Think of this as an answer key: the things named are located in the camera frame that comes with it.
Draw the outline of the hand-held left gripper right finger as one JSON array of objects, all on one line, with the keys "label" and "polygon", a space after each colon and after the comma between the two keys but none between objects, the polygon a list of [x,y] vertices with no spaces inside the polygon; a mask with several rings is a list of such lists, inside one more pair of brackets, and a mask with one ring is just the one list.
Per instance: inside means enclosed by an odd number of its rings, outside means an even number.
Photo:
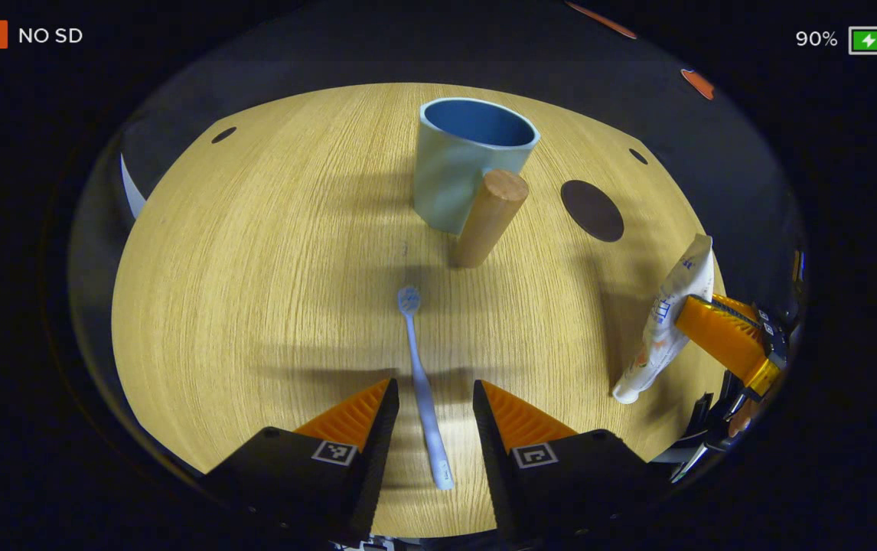
[{"label": "hand-held left gripper right finger", "polygon": [[661,477],[610,430],[577,432],[486,380],[473,387],[497,532],[509,546],[582,546],[661,500]]}]

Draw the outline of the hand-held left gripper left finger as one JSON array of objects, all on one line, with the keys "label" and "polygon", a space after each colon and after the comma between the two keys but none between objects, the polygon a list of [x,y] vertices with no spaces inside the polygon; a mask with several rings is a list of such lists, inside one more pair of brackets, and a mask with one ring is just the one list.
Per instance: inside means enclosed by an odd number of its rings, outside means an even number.
[{"label": "hand-held left gripper left finger", "polygon": [[260,429],[201,485],[278,536],[356,546],[371,533],[398,412],[397,380],[381,380],[297,429]]}]

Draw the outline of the light blue cup wooden handle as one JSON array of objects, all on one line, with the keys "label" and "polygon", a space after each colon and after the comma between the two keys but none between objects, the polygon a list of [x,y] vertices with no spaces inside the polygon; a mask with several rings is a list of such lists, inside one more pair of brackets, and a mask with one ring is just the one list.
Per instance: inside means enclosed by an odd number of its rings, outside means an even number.
[{"label": "light blue cup wooden handle", "polygon": [[514,109],[481,99],[421,105],[412,185],[415,213],[455,235],[452,264],[477,268],[530,195],[521,171],[539,129]]}]

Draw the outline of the wooden desktop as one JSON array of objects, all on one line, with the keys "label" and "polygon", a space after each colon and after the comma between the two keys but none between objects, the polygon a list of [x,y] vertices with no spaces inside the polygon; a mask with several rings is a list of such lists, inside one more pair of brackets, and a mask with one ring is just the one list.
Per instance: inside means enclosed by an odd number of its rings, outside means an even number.
[{"label": "wooden desktop", "polygon": [[[514,109],[541,135],[521,172],[530,195],[476,269],[453,268],[453,235],[412,209],[419,108],[441,97]],[[614,200],[619,241],[572,220],[560,195],[570,179]],[[722,367],[688,345],[634,404],[611,394],[698,233],[640,139],[571,109],[437,83],[295,95],[218,119],[155,185],[117,269],[117,373],[142,428],[203,473],[265,426],[296,429],[394,377],[399,418],[373,533],[490,530],[475,380],[579,432],[610,430],[646,461],[721,390]],[[396,302],[405,285],[421,295],[418,348],[451,491],[429,468]]]}]

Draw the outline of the white toothpaste tube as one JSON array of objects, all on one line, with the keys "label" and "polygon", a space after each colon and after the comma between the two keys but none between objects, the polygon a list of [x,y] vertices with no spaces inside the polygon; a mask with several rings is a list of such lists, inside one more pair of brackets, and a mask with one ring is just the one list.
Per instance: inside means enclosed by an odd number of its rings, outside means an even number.
[{"label": "white toothpaste tube", "polygon": [[696,296],[711,301],[716,279],[712,237],[696,234],[657,289],[642,332],[641,348],[612,390],[618,402],[637,401],[690,342],[676,328],[676,320],[687,298]]}]

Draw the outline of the dark round coaster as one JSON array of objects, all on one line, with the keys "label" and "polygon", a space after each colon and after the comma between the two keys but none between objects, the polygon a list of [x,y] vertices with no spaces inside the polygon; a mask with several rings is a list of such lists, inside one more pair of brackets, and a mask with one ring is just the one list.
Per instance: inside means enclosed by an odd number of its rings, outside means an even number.
[{"label": "dark round coaster", "polygon": [[570,179],[560,188],[566,212],[596,240],[617,242],[624,235],[624,217],[604,191],[582,179]]}]

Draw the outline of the light blue toothbrush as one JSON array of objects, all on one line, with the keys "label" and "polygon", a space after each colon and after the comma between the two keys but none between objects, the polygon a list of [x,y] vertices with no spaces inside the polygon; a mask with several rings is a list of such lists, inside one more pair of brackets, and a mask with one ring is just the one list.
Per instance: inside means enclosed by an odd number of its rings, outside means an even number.
[{"label": "light blue toothbrush", "polygon": [[448,453],[443,445],[438,416],[436,416],[435,411],[434,395],[432,395],[431,384],[429,384],[427,373],[425,373],[418,348],[415,315],[420,307],[421,295],[416,287],[405,285],[397,292],[396,302],[405,321],[412,362],[412,384],[432,479],[440,491],[451,491],[454,488],[452,465],[449,463]]}]

